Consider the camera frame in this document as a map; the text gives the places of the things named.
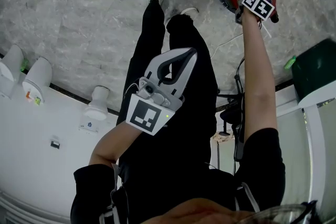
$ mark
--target eyeglasses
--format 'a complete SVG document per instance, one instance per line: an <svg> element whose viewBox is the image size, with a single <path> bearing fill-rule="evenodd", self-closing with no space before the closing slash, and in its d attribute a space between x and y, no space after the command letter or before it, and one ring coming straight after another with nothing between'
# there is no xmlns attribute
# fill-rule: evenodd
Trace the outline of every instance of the eyeglasses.
<svg viewBox="0 0 336 224"><path fill-rule="evenodd" d="M320 223L316 216L316 202L300 205L283 205L255 213L237 224L315 224Z"/></svg>

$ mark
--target white cable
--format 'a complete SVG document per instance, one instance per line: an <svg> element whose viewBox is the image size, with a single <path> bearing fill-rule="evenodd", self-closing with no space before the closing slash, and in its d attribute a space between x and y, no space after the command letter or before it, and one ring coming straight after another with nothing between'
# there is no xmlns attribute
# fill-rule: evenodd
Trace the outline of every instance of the white cable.
<svg viewBox="0 0 336 224"><path fill-rule="evenodd" d="M126 96L128 90L129 90L132 86L136 86L137 89L139 90L139 86L138 86L136 83L132 83L132 84L127 88L127 90L126 90L126 92L125 92L125 94L124 94L124 98L125 98L125 96Z"/></svg>
<svg viewBox="0 0 336 224"><path fill-rule="evenodd" d="M214 53L213 53L212 56L210 57L210 59L213 58L213 56L215 55L215 53L216 53L216 51L219 49L219 47L224 46L224 45L230 43L232 40L235 40L236 38L238 38L238 37L240 37L240 36L242 36L242 35L243 35L243 34L240 34L240 35L234 37L233 39L230 39L228 42L225 42L225 43L223 43L223 44L218 45L217 48L215 49Z"/></svg>
<svg viewBox="0 0 336 224"><path fill-rule="evenodd" d="M272 35L269 33L269 31L267 30L267 28L265 27L265 25L261 25L267 32L267 34L269 35L270 38L272 38Z"/></svg>

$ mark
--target marble floor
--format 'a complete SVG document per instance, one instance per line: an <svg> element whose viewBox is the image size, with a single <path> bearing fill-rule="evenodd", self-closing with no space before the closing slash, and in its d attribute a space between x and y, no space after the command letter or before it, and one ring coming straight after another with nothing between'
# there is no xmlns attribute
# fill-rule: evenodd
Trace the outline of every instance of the marble floor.
<svg viewBox="0 0 336 224"><path fill-rule="evenodd" d="M90 99L96 85L111 90L109 108L119 110L128 64L141 32L146 0L0 0L0 52L19 45L30 64L43 56L53 68L53 83ZM276 83L291 77L283 66L319 41L336 35L335 0L278 0L278 24L262 33ZM173 9L195 6L195 26L210 54L242 33L234 15L219 0L165 0ZM168 50L166 33L164 50ZM243 38L218 49L213 66L222 91L234 92L234 73L243 57Z"/></svg>

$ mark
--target white toilet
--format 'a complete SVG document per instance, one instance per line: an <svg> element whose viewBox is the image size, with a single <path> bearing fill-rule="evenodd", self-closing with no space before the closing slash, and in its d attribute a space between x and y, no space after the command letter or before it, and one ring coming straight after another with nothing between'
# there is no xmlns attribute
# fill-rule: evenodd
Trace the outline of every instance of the white toilet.
<svg viewBox="0 0 336 224"><path fill-rule="evenodd" d="M95 87L92 93L92 102L84 110L84 115L98 121L103 121L107 118L107 98L110 90L103 87Z"/></svg>
<svg viewBox="0 0 336 224"><path fill-rule="evenodd" d="M27 99L34 100L38 105L44 103L44 92L50 86L52 75L53 70L48 60L38 58L22 82Z"/></svg>
<svg viewBox="0 0 336 224"><path fill-rule="evenodd" d="M20 78L21 64L24 60L21 49L12 45L9 52L0 61L0 94L11 98L14 87Z"/></svg>

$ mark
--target black t-shirt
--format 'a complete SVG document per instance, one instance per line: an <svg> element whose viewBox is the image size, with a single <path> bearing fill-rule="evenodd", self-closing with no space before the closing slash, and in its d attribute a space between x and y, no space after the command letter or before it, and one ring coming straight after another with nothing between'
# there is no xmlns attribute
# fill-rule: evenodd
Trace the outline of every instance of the black t-shirt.
<svg viewBox="0 0 336 224"><path fill-rule="evenodd" d="M207 198L231 210L253 211L244 191L246 183L260 210L281 203L285 191L285 166L278 132L263 129L246 142L243 159L235 176L205 165L171 163L147 167L130 178L112 195L120 222L141 223L159 216L192 198ZM114 170L106 165L90 165L74 173L77 194L71 209L71 223L99 223L99 216L111 204Z"/></svg>

